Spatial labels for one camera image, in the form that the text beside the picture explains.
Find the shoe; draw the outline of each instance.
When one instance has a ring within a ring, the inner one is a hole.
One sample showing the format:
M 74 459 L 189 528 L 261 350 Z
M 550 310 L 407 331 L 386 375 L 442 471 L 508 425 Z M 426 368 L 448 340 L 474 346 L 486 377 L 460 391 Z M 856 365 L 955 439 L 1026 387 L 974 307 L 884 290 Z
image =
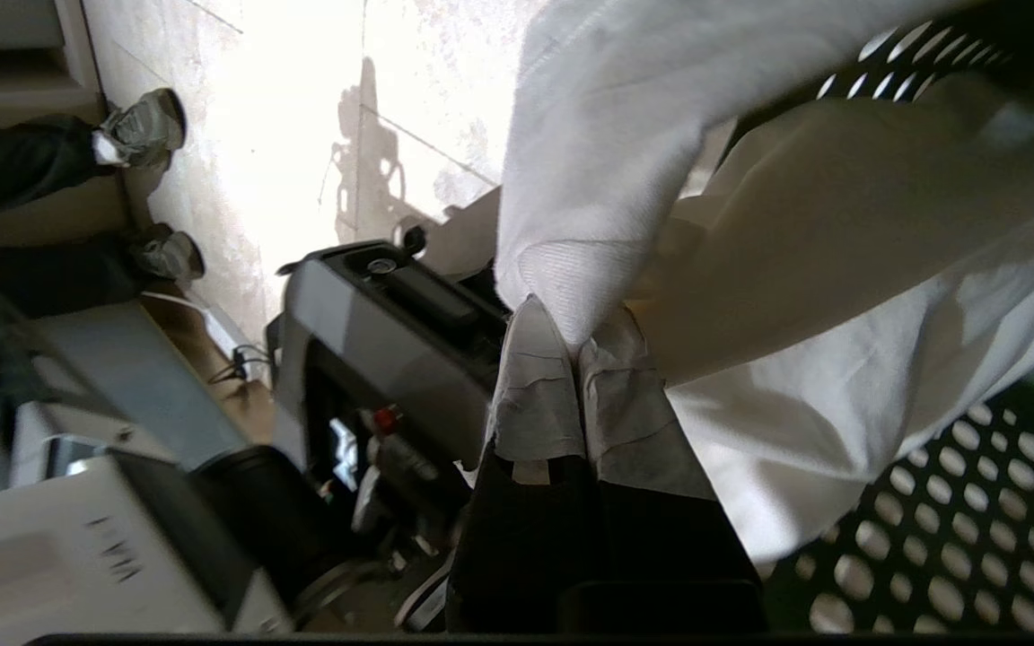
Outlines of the shoe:
M 186 139 L 181 102 L 174 90 L 160 87 L 141 95 L 134 105 L 115 111 L 98 130 L 130 166 L 164 162 Z
M 143 271 L 170 281 L 196 281 L 206 274 L 206 263 L 202 262 L 194 239 L 181 232 L 135 247 L 132 256 Z

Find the perforated metal mesh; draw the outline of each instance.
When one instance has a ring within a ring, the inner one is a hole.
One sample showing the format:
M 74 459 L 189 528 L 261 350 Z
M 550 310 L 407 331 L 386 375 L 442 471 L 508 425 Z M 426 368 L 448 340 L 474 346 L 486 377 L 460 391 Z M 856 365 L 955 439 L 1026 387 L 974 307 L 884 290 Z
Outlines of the perforated metal mesh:
M 776 629 L 1034 630 L 1034 429 L 978 405 L 777 565 Z

